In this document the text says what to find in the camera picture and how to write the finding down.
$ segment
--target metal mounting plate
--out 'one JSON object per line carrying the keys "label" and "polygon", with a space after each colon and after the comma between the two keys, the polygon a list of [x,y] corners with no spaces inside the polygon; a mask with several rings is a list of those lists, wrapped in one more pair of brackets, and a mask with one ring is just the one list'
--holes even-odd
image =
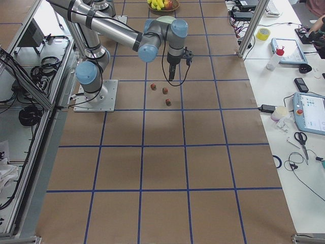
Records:
{"label": "metal mounting plate", "polygon": [[[115,107],[116,92],[117,92],[118,80],[103,80],[103,86],[108,90],[107,97],[98,104],[83,103],[86,102],[84,96],[77,97],[76,104],[83,103],[74,106],[75,112],[113,112]],[[83,93],[83,88],[79,87],[79,93]]]}

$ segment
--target apple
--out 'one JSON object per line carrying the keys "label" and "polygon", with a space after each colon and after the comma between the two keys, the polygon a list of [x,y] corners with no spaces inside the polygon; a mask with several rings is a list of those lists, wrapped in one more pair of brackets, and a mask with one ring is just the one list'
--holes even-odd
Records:
{"label": "apple", "polygon": [[165,0],[164,7],[166,10],[171,10],[173,8],[173,2],[171,0]]}

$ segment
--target floor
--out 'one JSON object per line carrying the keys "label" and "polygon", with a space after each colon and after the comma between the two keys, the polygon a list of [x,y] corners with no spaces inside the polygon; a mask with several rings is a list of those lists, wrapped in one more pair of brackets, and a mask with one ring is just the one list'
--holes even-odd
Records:
{"label": "floor", "polygon": [[[145,1],[115,7],[140,31],[158,17]],[[172,14],[188,22],[195,54],[181,87],[164,81],[162,48],[145,64],[101,37],[112,56],[104,78],[119,80],[116,110],[68,111],[36,231],[42,243],[291,243],[295,229],[224,1],[180,1]],[[182,63],[175,83],[185,71]]]}

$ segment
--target mobile phone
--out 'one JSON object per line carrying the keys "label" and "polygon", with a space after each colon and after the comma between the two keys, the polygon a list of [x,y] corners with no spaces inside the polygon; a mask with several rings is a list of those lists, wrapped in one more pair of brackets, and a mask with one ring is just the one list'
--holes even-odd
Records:
{"label": "mobile phone", "polygon": [[303,78],[296,78],[294,79],[295,84],[298,88],[298,90],[301,93],[307,93],[309,91],[308,87],[306,86],[306,83],[304,82]]}

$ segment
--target white container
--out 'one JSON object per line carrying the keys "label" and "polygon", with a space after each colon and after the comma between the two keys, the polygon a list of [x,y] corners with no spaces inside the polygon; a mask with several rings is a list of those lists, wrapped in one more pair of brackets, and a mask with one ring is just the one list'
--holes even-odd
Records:
{"label": "white container", "polygon": [[280,119],[288,116],[289,111],[286,107],[278,106],[275,108],[274,112],[271,115],[271,119],[275,122],[278,122]]}
{"label": "white container", "polygon": [[270,59],[270,61],[266,65],[266,68],[268,70],[273,71],[275,69],[275,67],[277,67],[277,65],[279,64],[283,54],[284,54],[283,48],[282,49],[277,48],[275,54],[272,56],[272,58]]}

